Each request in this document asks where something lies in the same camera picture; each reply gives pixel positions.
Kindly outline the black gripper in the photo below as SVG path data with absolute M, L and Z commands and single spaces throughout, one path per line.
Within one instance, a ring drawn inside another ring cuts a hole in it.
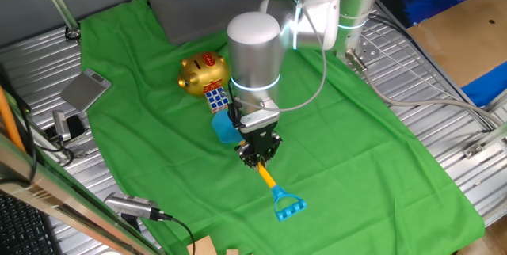
M 247 135 L 248 143 L 240 143 L 234 148 L 242 162 L 249 168 L 256 169 L 259 163 L 259 154 L 263 153 L 261 162 L 267 164 L 274 158 L 278 151 L 282 138 L 275 133 L 277 123 L 272 123 L 266 127 L 258 128 Z

